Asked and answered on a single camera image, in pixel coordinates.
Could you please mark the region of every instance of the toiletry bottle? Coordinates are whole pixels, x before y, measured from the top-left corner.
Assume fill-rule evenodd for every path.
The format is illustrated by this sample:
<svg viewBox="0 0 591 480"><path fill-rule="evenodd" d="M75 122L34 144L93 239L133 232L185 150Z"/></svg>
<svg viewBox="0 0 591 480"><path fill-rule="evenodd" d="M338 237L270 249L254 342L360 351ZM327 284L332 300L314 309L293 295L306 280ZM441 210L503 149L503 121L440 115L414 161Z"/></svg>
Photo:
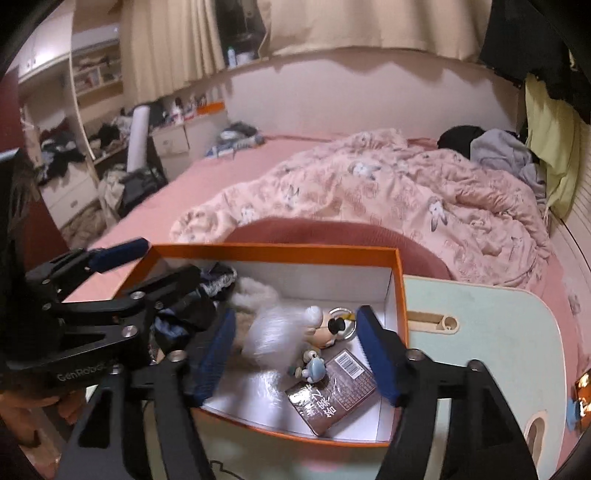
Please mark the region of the toiletry bottle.
<svg viewBox="0 0 591 480"><path fill-rule="evenodd" d="M233 69L236 65L236 51L232 47L228 47L228 66Z"/></svg>

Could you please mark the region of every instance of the barcode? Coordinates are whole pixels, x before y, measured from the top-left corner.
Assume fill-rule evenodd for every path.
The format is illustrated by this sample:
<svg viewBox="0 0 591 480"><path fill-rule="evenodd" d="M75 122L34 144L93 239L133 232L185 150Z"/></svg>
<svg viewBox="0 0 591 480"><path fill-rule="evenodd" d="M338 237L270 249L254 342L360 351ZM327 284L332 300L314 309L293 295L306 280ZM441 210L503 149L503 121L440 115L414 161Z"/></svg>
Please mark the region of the barcode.
<svg viewBox="0 0 591 480"><path fill-rule="evenodd" d="M343 350L339 353L335 357L335 362L337 362L353 380L363 373L363 367L353 359L347 350Z"/></svg>

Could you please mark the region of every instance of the floral comforter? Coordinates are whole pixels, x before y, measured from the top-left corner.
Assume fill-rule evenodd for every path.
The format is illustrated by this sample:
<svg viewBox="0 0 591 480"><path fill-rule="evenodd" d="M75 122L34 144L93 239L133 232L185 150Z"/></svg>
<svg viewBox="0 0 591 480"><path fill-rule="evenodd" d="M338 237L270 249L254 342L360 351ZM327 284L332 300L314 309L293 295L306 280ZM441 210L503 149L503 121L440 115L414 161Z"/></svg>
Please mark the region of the floral comforter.
<svg viewBox="0 0 591 480"><path fill-rule="evenodd" d="M295 154L191 208L170 236L220 242L270 216L381 225L435 253L456 280L479 284L534 290L552 252L528 186L454 151L411 145L394 129Z"/></svg>

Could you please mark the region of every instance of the beige curtain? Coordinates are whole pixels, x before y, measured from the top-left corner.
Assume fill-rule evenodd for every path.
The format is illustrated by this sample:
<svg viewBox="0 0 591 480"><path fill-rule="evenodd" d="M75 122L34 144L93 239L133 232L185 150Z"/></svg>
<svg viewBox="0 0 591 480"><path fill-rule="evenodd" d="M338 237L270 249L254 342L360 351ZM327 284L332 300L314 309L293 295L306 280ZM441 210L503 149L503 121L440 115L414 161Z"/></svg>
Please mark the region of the beige curtain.
<svg viewBox="0 0 591 480"><path fill-rule="evenodd" d="M124 0L119 34L129 108L225 68L215 0Z"/></svg>
<svg viewBox="0 0 591 480"><path fill-rule="evenodd" d="M474 61L492 0L257 0L261 56L341 47L411 48Z"/></svg>

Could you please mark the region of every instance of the drawer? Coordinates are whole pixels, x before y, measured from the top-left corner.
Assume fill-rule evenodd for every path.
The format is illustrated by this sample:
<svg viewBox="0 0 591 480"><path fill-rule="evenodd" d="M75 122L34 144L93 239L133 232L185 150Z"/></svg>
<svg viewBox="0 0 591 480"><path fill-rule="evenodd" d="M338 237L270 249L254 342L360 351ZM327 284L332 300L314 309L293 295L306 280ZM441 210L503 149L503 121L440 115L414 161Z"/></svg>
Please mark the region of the drawer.
<svg viewBox="0 0 591 480"><path fill-rule="evenodd" d="M58 228L72 220L84 207L98 198L96 187L90 177L69 191L55 205L49 208L51 218Z"/></svg>
<svg viewBox="0 0 591 480"><path fill-rule="evenodd" d="M182 125L167 127L152 134L156 152L160 157L176 155L189 151L187 135Z"/></svg>
<svg viewBox="0 0 591 480"><path fill-rule="evenodd" d="M217 143L217 136L220 132L229 126L228 112L225 110L210 115L197 116L185 122L185 132L193 156L203 158L207 151Z"/></svg>
<svg viewBox="0 0 591 480"><path fill-rule="evenodd" d="M68 171L63 178L52 179L49 183L40 187L41 196L47 208L51 208L70 191L75 189L83 181L90 180L88 166L83 163L68 163Z"/></svg>

